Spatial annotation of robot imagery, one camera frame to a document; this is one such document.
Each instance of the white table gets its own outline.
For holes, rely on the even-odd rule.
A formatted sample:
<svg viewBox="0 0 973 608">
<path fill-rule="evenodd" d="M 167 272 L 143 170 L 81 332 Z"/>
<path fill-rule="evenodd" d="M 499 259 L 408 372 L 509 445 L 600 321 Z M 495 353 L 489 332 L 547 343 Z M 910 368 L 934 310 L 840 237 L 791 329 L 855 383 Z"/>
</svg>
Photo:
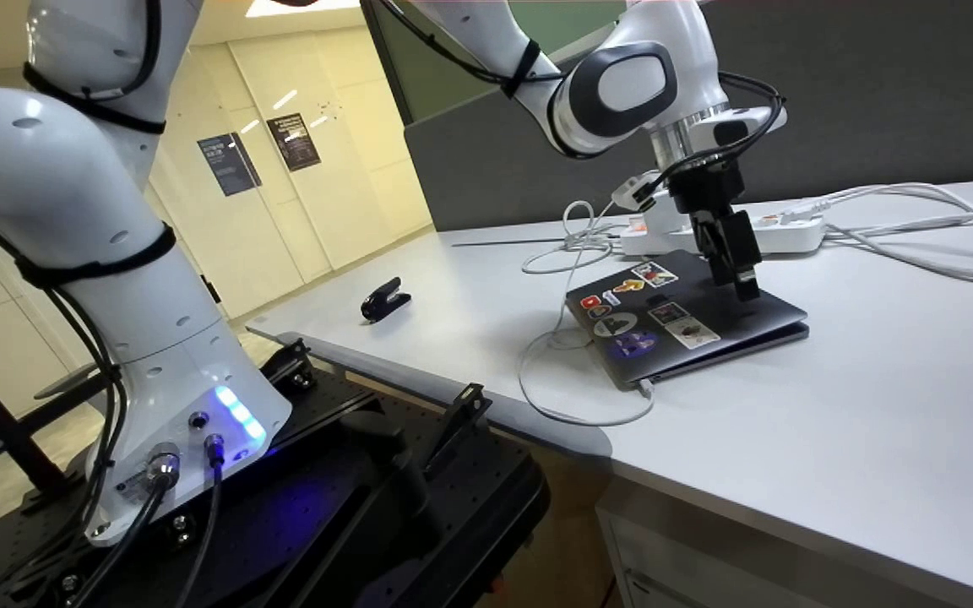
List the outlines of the white table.
<svg viewBox="0 0 973 608">
<path fill-rule="evenodd" d="M 888 224 L 946 211 L 869 201 L 836 215 Z M 455 246 L 525 237 L 556 228 L 426 233 L 262 310 L 253 329 L 300 336 L 321 357 L 432 400 L 483 383 L 495 427 L 606 457 L 641 486 L 795 545 L 882 556 L 905 585 L 973 589 L 973 285 L 857 251 L 766 259 L 759 285 L 810 313 L 807 343 L 672 379 L 631 427 L 579 428 L 547 421 L 516 390 L 519 353 L 553 329 L 569 275 L 519 275 L 545 245 Z M 973 251 L 973 229 L 899 245 L 973 267 L 955 258 Z M 583 267 L 575 285 L 618 267 Z M 366 325 L 357 303 L 390 278 L 416 301 Z M 534 362 L 527 390 L 547 408 L 600 418 L 641 404 L 590 356 Z"/>
</svg>

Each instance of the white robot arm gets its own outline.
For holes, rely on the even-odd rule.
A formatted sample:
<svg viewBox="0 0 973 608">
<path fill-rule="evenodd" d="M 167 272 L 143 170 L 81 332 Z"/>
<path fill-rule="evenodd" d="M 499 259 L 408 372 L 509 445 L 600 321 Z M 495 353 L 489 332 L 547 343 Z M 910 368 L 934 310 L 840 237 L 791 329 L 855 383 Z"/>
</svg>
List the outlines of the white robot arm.
<svg viewBox="0 0 973 608">
<path fill-rule="evenodd" d="M 561 151 L 598 154 L 650 129 L 664 170 L 694 161 L 698 173 L 669 177 L 694 188 L 675 201 L 708 228 L 713 267 L 753 285 L 745 221 L 730 213 L 730 192 L 725 203 L 704 192 L 732 188 L 736 170 L 716 151 L 730 144 L 730 125 L 753 118 L 725 111 L 695 0 L 635 0 L 572 73 L 530 45 L 506 0 L 412 6 L 504 73 L 506 96 Z M 197 17 L 200 0 L 31 0 L 27 77 L 38 90 L 0 88 L 0 245 L 119 379 L 106 411 L 110 431 L 92 448 L 92 545 L 123 542 L 143 513 L 152 463 L 180 463 L 167 513 L 205 491 L 205 439 L 224 439 L 229 475 L 258 463 L 289 417 L 138 197 Z"/>
</svg>

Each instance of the power strip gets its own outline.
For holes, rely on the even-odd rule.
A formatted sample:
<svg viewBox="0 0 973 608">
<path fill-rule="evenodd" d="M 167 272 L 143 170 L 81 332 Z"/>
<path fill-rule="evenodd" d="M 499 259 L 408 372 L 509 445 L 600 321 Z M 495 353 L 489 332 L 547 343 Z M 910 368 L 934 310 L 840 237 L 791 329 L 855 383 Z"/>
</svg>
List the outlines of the power strip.
<svg viewBox="0 0 973 608">
<path fill-rule="evenodd" d="M 765 258 L 810 258 L 820 251 L 828 228 L 814 215 L 800 215 L 796 211 L 745 211 L 758 246 Z M 641 258 L 641 252 L 669 252 L 669 251 L 695 251 L 694 229 L 681 228 L 675 237 L 650 233 L 646 221 L 625 228 L 614 239 L 614 252 Z"/>
</svg>

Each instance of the floor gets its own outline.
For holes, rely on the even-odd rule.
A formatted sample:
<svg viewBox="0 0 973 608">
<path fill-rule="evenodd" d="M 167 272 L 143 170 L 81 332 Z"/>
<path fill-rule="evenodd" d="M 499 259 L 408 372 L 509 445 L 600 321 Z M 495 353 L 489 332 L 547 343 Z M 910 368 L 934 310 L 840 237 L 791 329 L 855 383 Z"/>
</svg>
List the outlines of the floor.
<svg viewBox="0 0 973 608">
<path fill-rule="evenodd" d="M 248 338 L 244 346 L 253 357 L 271 353 L 258 338 Z M 64 467 L 98 437 L 98 427 L 98 411 L 79 408 L 38 437 L 38 444 Z M 611 571 L 593 523 L 593 500 L 606 493 L 611 475 L 547 448 L 527 448 L 547 474 L 551 513 L 481 608 L 598 608 L 609 594 Z M 11 461 L 0 461 L 0 516 L 11 513 L 27 491 L 31 482 L 24 474 Z"/>
</svg>

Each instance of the poster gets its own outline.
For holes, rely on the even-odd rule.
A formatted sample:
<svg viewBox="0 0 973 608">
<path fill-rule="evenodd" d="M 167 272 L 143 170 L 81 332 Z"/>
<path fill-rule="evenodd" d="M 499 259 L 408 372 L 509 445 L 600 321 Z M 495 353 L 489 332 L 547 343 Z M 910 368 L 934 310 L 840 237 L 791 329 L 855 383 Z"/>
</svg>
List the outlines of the poster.
<svg viewBox="0 0 973 608">
<path fill-rule="evenodd" d="M 238 197 L 260 187 L 258 170 L 238 133 L 200 138 L 197 144 L 205 154 L 224 197 Z"/>
<path fill-rule="evenodd" d="M 312 138 L 312 129 L 300 115 L 271 118 L 271 136 L 285 154 L 286 173 L 296 173 L 296 170 L 321 161 L 315 138 Z"/>
</svg>

